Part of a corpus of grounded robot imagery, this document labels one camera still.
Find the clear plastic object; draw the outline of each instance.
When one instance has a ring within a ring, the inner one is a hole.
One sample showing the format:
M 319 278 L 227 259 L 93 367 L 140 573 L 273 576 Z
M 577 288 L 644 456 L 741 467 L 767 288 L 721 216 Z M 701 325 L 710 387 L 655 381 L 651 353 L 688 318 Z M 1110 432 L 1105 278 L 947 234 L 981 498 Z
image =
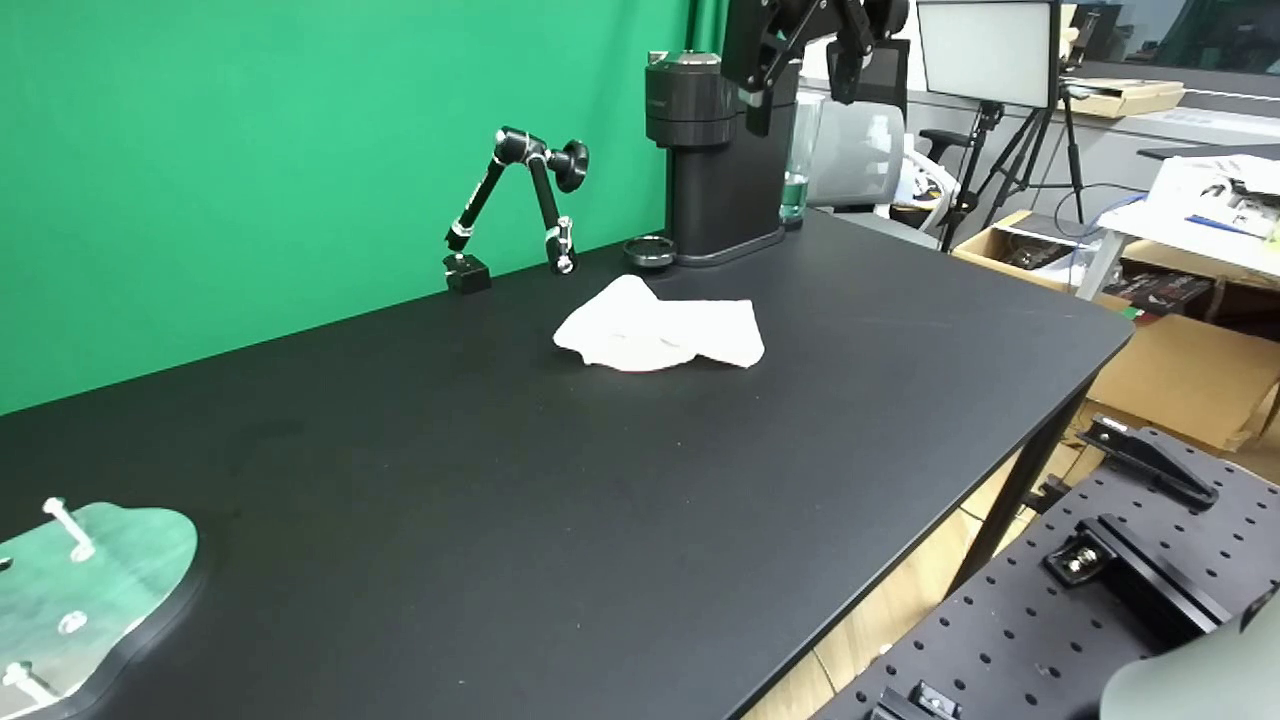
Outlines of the clear plastic object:
M 0 539 L 0 720 L 76 696 L 184 585 L 196 524 L 168 507 L 42 505 Z
M 811 170 L 811 140 L 818 120 L 818 94 L 800 88 L 794 96 L 794 129 L 791 129 L 791 152 L 783 170 L 783 198 L 779 198 L 779 223 L 791 234 L 805 223 L 808 214 L 808 170 Z

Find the black metal structure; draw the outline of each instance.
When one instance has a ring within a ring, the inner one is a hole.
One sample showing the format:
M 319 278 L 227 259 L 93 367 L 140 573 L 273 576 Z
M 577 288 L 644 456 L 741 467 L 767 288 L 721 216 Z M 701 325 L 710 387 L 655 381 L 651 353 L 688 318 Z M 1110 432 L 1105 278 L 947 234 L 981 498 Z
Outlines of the black metal structure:
M 955 138 L 955 131 L 938 131 L 938 129 L 920 131 L 925 140 L 930 140 L 927 160 L 938 160 L 952 144 L 964 149 L 961 198 L 955 198 L 947 223 L 942 223 L 942 252 L 952 252 L 955 230 L 981 205 L 981 193 L 973 193 L 973 182 L 975 182 L 975 163 L 985 160 L 988 138 L 998 120 L 1003 120 L 1003 104 L 981 100 L 975 120 L 973 120 L 973 138 Z
M 1085 223 L 1085 170 L 1081 170 L 1081 140 L 1076 140 L 1076 113 L 1070 113 L 1070 88 L 1061 83 L 1055 94 L 1062 138 L 1068 138 L 1068 174 L 1070 174 L 1070 200 L 1076 200 L 1076 223 Z M 990 230 L 994 214 L 1009 205 L 1009 198 L 1033 189 L 1033 174 L 1039 163 L 1043 138 L 1051 129 L 1055 104 L 1033 110 L 1026 120 L 1013 131 L 1003 152 L 994 158 L 988 182 L 975 189 L 975 198 L 988 193 L 988 184 L 998 177 L 998 193 L 985 216 L 985 230 Z
M 952 594 L 955 594 L 961 585 L 969 585 L 969 576 L 981 573 L 981 570 L 994 556 L 1009 524 L 1017 519 L 1017 511 L 1025 507 L 1025 501 L 1033 498 L 1033 489 L 1037 489 L 1037 481 L 1039 481 L 1039 467 L 1048 465 L 1055 439 L 1061 439 L 1062 427 L 1070 423 L 1070 418 L 1076 418 L 1086 383 L 1081 383 L 1081 394 L 1076 394 L 1068 403 L 1061 403 L 1061 410 L 1037 427 L 1037 436 L 1025 443 L 1025 454 L 1018 454 L 1017 465 L 1009 467 L 1003 492 L 998 492 L 998 498 L 990 501 L 990 507 L 988 507 L 988 524 L 975 532 L 973 547 L 969 547 L 964 560 L 961 560 L 961 573 L 952 576 Z
M 1086 443 L 1105 448 L 1110 465 L 1129 465 L 1136 478 L 1145 478 L 1150 489 L 1168 492 L 1172 501 L 1186 505 L 1193 511 L 1204 511 L 1215 505 L 1215 489 L 1195 478 L 1195 467 L 1182 465 L 1178 454 L 1162 454 L 1160 443 L 1148 443 L 1138 432 L 1114 422 L 1095 422 L 1085 432 Z
M 800 54 L 829 47 L 833 100 L 856 100 L 865 60 L 908 20 L 904 0 L 733 0 L 724 54 L 655 54 L 644 72 L 649 140 L 667 152 L 667 223 L 627 265 L 715 265 L 779 242 Z
M 865 720 L 916 687 L 936 687 L 961 720 L 1085 720 L 1114 670 L 1266 595 L 1280 585 L 1280 489 L 1162 432 L 1130 436 L 1212 483 L 1215 505 L 1186 507 L 1145 467 L 1105 459 L 818 720 Z

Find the computer screen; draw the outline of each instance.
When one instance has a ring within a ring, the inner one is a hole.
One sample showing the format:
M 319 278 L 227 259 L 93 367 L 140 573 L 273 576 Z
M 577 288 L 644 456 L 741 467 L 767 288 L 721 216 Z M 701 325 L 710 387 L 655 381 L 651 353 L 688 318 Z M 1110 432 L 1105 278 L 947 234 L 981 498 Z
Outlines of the computer screen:
M 1076 4 L 1085 60 L 1280 78 L 1274 0 Z
M 916 11 L 927 94 L 1055 104 L 1055 0 L 920 0 Z

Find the tripod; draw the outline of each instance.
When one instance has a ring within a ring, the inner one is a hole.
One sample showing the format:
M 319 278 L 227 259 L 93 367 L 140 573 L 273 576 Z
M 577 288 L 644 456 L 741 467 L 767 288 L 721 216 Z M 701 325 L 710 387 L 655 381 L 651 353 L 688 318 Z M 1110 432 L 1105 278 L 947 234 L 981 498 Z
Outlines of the tripod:
M 1076 198 L 1076 220 L 1085 223 L 1085 174 L 1081 174 L 1081 140 L 1076 140 L 1076 113 L 1070 113 L 1070 94 L 1061 81 L 1055 88 L 1061 96 L 1061 113 L 1062 113 L 1062 131 L 1068 131 L 1068 174 L 1070 174 L 1070 198 Z M 952 246 L 961 220 L 981 205 L 981 198 L 988 198 L 990 182 L 998 177 L 998 193 L 985 216 L 985 230 L 994 220 L 994 214 L 1009 205 L 1009 198 L 1033 189 L 1033 174 L 1039 163 L 1039 149 L 1051 126 L 1055 100 L 1048 100 L 1048 110 L 1033 110 L 1025 118 L 1025 126 L 1013 131 L 1013 140 L 998 149 L 994 163 L 988 170 L 988 177 L 981 182 L 981 189 L 973 189 L 981 152 L 988 144 L 988 131 L 1003 120 L 1003 104 L 981 104 L 975 118 L 975 131 L 973 131 L 973 152 L 964 160 L 964 182 L 961 182 L 961 205 L 947 220 L 947 237 L 942 249 Z

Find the articulated arm stand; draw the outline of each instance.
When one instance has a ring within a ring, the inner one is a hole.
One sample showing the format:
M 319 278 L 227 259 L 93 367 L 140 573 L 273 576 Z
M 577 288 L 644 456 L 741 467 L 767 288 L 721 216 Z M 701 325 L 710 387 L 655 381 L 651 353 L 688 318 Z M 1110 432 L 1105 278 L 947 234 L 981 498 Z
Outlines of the articulated arm stand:
M 467 242 L 470 230 L 496 189 L 496 182 L 503 177 L 509 163 L 529 163 L 533 189 L 537 189 L 537 205 L 545 214 L 545 249 L 549 249 L 549 265 L 567 278 L 572 272 L 572 220 L 558 216 L 557 208 L 557 193 L 549 174 L 557 177 L 558 193 L 577 193 L 588 182 L 588 149 L 567 140 L 564 149 L 549 149 L 545 140 L 517 131 L 517 129 L 498 129 L 496 144 L 490 144 L 490 160 L 483 170 L 483 182 L 476 184 L 470 200 L 465 205 L 465 214 L 446 223 L 445 242 L 446 242 L 446 255 L 445 255 L 445 272 L 446 272 L 446 288 L 483 288 L 489 285 L 489 269 L 467 255 Z

